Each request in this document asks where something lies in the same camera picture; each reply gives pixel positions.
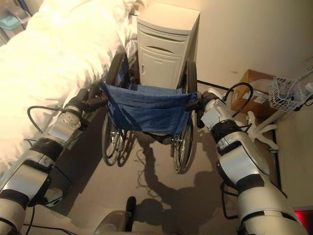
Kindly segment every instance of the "wheelchair wheel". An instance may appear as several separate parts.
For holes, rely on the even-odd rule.
[[[177,174],[184,174],[188,165],[192,139],[193,139],[193,123],[189,119],[187,126],[178,138],[174,138],[172,142],[172,152],[174,155],[174,166]]]
[[[102,157],[106,165],[112,166],[124,148],[123,133],[116,129],[107,114],[102,127]]]

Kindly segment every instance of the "white bed sheet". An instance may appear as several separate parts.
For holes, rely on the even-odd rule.
[[[74,91],[105,75],[114,54],[137,50],[135,0],[45,0],[27,29],[0,47],[0,177],[38,131],[26,110],[62,106]],[[44,129],[51,112],[33,110]]]

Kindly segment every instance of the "wheelchair frame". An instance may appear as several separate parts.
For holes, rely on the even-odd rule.
[[[126,62],[125,60],[127,60],[125,52],[119,52],[114,56],[107,80],[105,81],[106,84],[123,88],[126,84],[132,82],[128,71],[123,81],[120,84],[117,83],[120,69],[123,63]],[[177,88],[183,88],[186,93],[197,91],[197,70],[194,61],[186,61],[184,73],[179,80]],[[160,143],[164,143],[166,140],[170,139],[170,156],[174,158],[175,172],[177,174],[184,174],[187,171],[187,166],[190,163],[193,140],[193,122],[191,117],[179,136],[159,136],[151,133],[144,133],[150,135]],[[133,134],[133,131],[118,130],[111,121],[110,115],[108,113],[106,114],[102,127],[102,157],[106,165],[112,166],[118,162],[118,166],[121,167],[125,164],[130,154],[130,152],[125,153],[125,151],[127,151],[134,143],[131,141]]]

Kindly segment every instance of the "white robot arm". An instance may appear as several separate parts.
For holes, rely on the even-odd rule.
[[[218,172],[228,186],[238,191],[238,234],[307,235],[285,194],[269,180],[262,154],[236,124],[226,104],[214,93],[205,92],[201,106],[201,120],[220,154]]]
[[[54,163],[70,138],[82,126],[82,113],[104,106],[105,99],[94,98],[94,90],[81,89],[32,147],[3,175],[0,181],[0,235],[18,235],[26,207],[39,203],[51,183]]]

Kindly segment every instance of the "cable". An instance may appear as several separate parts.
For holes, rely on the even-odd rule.
[[[232,215],[232,216],[228,216],[227,213],[226,213],[226,206],[225,206],[225,198],[224,198],[224,193],[228,194],[228,195],[231,195],[231,196],[238,196],[237,194],[234,194],[232,192],[227,192],[225,191],[225,182],[223,181],[221,183],[221,186],[220,186],[220,189],[221,189],[221,192],[222,192],[222,208],[223,208],[223,213],[224,213],[224,217],[226,219],[237,219],[238,218],[238,215]]]
[[[54,200],[52,200],[52,201],[50,201],[50,202],[45,202],[45,203],[40,203],[40,205],[48,205],[48,204],[50,204],[50,203],[53,203],[53,202],[56,202],[56,201],[58,201],[58,200],[60,200],[62,197],[65,197],[66,195],[68,195],[69,194],[69,192],[72,190],[72,188],[73,188],[73,182],[72,182],[72,180],[70,180],[70,178],[67,176],[67,175],[65,175],[64,174],[64,172],[63,171],[61,171],[61,169],[59,169],[56,165],[54,166],[57,170],[59,170],[59,172],[68,180],[68,182],[70,183],[70,187],[69,187],[69,190],[67,190],[61,197],[58,197],[58,198],[56,198],[56,199],[54,199]]]
[[[248,125],[248,127],[245,129],[245,132],[247,132],[247,131],[250,129],[251,126],[252,126],[252,123],[250,123],[250,124]]]
[[[52,110],[52,111],[63,111],[62,108],[50,108],[50,107],[46,107],[46,106],[38,106],[38,105],[35,105],[35,106],[30,106],[28,109],[27,109],[27,115],[29,117],[29,120],[31,121],[31,123],[35,126],[35,128],[40,132],[40,134],[43,133],[43,131],[39,128],[39,126],[36,124],[36,122],[34,121],[34,119],[32,118],[31,114],[30,114],[30,111],[32,109],[47,109],[47,110]]]
[[[30,230],[30,228],[33,224],[33,221],[34,221],[34,216],[35,216],[35,206],[33,206],[33,213],[31,215],[30,223],[28,224],[28,228],[27,228],[25,235],[28,235],[28,233],[29,233],[29,230]]]
[[[306,101],[305,101],[303,104],[301,104],[300,106],[296,107],[296,108],[294,109],[294,111],[295,111],[295,112],[299,111],[299,110],[303,107],[303,105],[305,105],[305,106],[311,106],[311,105],[313,104],[313,102],[311,102],[311,103],[308,104],[308,102],[309,102],[310,100],[313,100],[313,94],[310,95],[309,98],[307,98]]]
[[[55,228],[55,227],[46,227],[46,226],[40,226],[40,225],[31,225],[31,227],[35,227],[35,228],[41,228],[41,229],[51,229],[51,230],[59,230],[59,231],[62,231],[68,235],[78,235],[76,233],[73,233],[69,230],[66,230],[66,229],[62,229],[62,228]]]
[[[31,141],[36,142],[37,140],[32,140],[32,139],[23,139],[24,141],[27,141],[29,143],[30,146],[33,146],[33,144],[31,143]]]
[[[226,102],[229,93],[230,93],[235,87],[238,87],[238,86],[240,86],[240,85],[245,85],[245,86],[247,86],[247,87],[250,89],[250,95],[249,95],[249,98],[246,100],[246,102],[240,107],[240,109],[238,109],[238,110],[233,114],[233,116],[232,116],[233,118],[234,118],[238,113],[240,113],[242,109],[244,109],[244,107],[250,102],[250,100],[251,100],[252,97],[253,97],[253,87],[252,87],[249,83],[247,83],[247,82],[240,82],[240,83],[237,83],[237,84],[235,84],[234,86],[232,86],[231,88],[228,89],[228,91],[227,91],[226,94],[225,94],[225,97],[224,97],[223,101]]]

